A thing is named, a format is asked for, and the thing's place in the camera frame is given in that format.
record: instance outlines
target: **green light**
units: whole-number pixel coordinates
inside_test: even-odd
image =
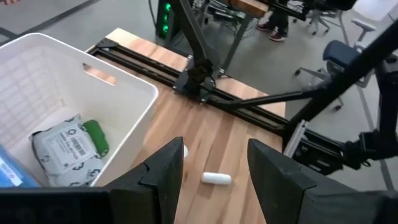
[[[167,31],[169,30],[168,25],[163,25],[163,33],[167,33]]]
[[[167,12],[170,12],[171,8],[172,8],[172,5],[170,5],[170,3],[165,4],[165,9]]]

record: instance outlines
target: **sneaker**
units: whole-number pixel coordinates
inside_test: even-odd
[[[257,27],[257,30],[261,30],[261,31],[264,31],[264,32],[272,32],[272,31],[274,31],[274,29],[271,29],[268,26],[267,23],[265,23],[265,24],[257,24],[256,27]]]
[[[286,40],[286,37],[287,37],[286,35],[276,32],[275,34],[271,35],[269,39],[275,42],[282,42]]]

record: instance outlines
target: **chair wheel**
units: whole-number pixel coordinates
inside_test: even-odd
[[[339,111],[341,109],[341,105],[337,105],[337,106],[335,106],[334,108],[333,108],[333,111],[334,112],[337,112],[337,111]]]

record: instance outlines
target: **gray floor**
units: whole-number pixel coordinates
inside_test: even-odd
[[[82,1],[31,0],[12,6],[0,6],[0,26],[13,32],[22,32]],[[154,10],[156,10],[156,2],[153,0]],[[13,15],[23,16],[10,19]],[[397,18],[398,9],[392,11],[391,15]],[[346,12],[344,16],[351,43],[360,33],[360,29],[350,23],[353,17],[357,17],[353,12]],[[386,18],[375,25],[380,32],[391,22],[391,19]],[[147,1],[102,0],[43,30],[43,33],[84,50],[117,27],[139,37],[151,41],[156,40]],[[206,38],[210,43],[215,43],[214,32],[217,29],[218,27],[214,24],[205,27]],[[370,35],[367,41],[373,40],[379,32]],[[313,37],[303,22],[290,24],[289,38],[280,44],[271,42],[266,34],[256,31],[253,36],[241,42],[228,73],[235,79],[268,94],[299,90],[310,82],[310,76],[301,75],[294,78],[293,72],[300,66],[311,69],[322,67],[323,49],[329,41],[334,39],[343,40],[340,28],[332,27],[327,35],[320,34]],[[232,43],[232,40],[233,33],[225,29],[223,35],[217,37],[216,42]],[[228,46],[220,44],[217,46],[221,55],[225,55]],[[187,43],[182,41],[179,47],[186,49]],[[375,120],[378,88],[374,78],[364,92],[373,120]],[[310,128],[340,141],[355,140],[360,131],[368,131],[369,126],[356,87],[348,90],[343,95],[343,100],[345,106],[339,112],[325,110],[310,123]],[[305,103],[306,101],[287,103],[286,117],[291,118]],[[398,187],[398,172],[396,171],[398,159],[390,159],[387,163],[394,185]],[[386,188],[379,162],[373,162],[372,167],[364,167],[358,171],[346,168],[334,173],[331,177],[358,190]]]

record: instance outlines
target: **barcode label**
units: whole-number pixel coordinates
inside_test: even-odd
[[[75,149],[77,149],[77,151],[79,152],[79,154],[81,156],[84,156],[86,154],[86,151],[83,149],[83,147],[81,146],[81,144],[79,143],[79,141],[77,141],[76,138],[72,137],[70,138],[70,140],[72,141],[73,147]]]
[[[8,177],[8,179],[14,184],[14,186],[18,187],[21,185],[22,181],[17,176],[17,174],[0,158],[0,170]]]

